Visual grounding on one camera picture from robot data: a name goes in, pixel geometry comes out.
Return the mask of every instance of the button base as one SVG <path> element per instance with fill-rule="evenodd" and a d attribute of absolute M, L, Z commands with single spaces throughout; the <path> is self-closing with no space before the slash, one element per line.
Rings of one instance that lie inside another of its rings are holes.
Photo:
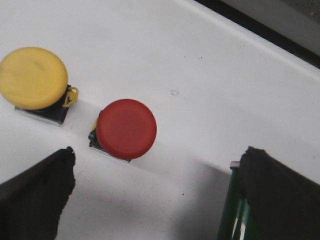
<path fill-rule="evenodd" d="M 101 153 L 101 154 L 104 154 L 108 157 L 111 157 L 113 159 L 117 159 L 117 160 L 121 160 L 121 161 L 125 161 L 127 163 L 130 163 L 131 162 L 131 159 L 130 160 L 126 160 L 126 159 L 120 159 L 120 158 L 117 158 L 117 157 L 114 157 L 112 155 L 110 155 L 109 153 L 107 153 L 102 147 L 101 145 L 99 144 L 98 142 L 98 138 L 97 138 L 97 132 L 96 132 L 96 129 L 93 129 L 89 136 L 88 136 L 88 139 L 90 140 L 90 143 L 89 143 L 89 147 L 91 147 L 93 150 Z"/>
<path fill-rule="evenodd" d="M 22 114 L 23 116 L 30 117 L 32 119 L 53 124 L 56 126 L 61 126 L 66 119 L 67 112 L 69 109 L 69 107 L 64 107 L 63 105 L 66 102 L 67 93 L 70 87 L 71 86 L 68 85 L 62 97 L 56 103 L 54 103 L 49 107 L 38 109 L 38 110 L 27 110 L 27 109 L 15 106 L 14 109 L 18 111 L 20 114 Z"/>

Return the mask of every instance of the small mark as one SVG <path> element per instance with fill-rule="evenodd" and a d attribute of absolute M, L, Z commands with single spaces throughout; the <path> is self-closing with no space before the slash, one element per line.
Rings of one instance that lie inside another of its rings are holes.
<path fill-rule="evenodd" d="M 44 67 L 42 66 L 42 64 L 38 61 L 32 60 L 32 62 L 34 63 L 34 65 L 36 65 L 41 71 L 44 71 Z"/>
<path fill-rule="evenodd" d="M 178 96 L 180 92 L 177 90 L 171 90 L 170 93 L 172 96 Z"/>

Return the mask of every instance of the red button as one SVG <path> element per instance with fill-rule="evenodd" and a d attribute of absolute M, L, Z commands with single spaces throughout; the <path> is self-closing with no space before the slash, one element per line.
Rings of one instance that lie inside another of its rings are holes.
<path fill-rule="evenodd" d="M 124 160 L 141 157 L 153 145 L 157 123 L 144 104 L 121 99 L 109 104 L 99 115 L 96 135 L 101 147 Z"/>

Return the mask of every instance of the yellow button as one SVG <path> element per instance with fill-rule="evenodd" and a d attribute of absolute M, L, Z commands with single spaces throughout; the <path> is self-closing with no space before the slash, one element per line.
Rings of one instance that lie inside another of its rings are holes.
<path fill-rule="evenodd" d="M 64 63 L 39 47 L 24 47 L 0 63 L 0 93 L 13 105 L 37 110 L 57 102 L 68 86 Z"/>

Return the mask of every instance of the white table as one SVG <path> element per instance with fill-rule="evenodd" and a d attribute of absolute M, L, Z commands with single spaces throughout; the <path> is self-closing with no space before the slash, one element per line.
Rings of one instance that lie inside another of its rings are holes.
<path fill-rule="evenodd" d="M 230 162 L 249 145 L 320 183 L 319 69 L 192 0 L 3 1 L 0 30 L 1 58 L 46 48 L 80 90 L 62 127 L 0 98 L 0 182 L 60 148 L 76 153 L 57 240 L 214 239 Z M 87 139 L 123 98 L 158 126 L 131 163 Z"/>

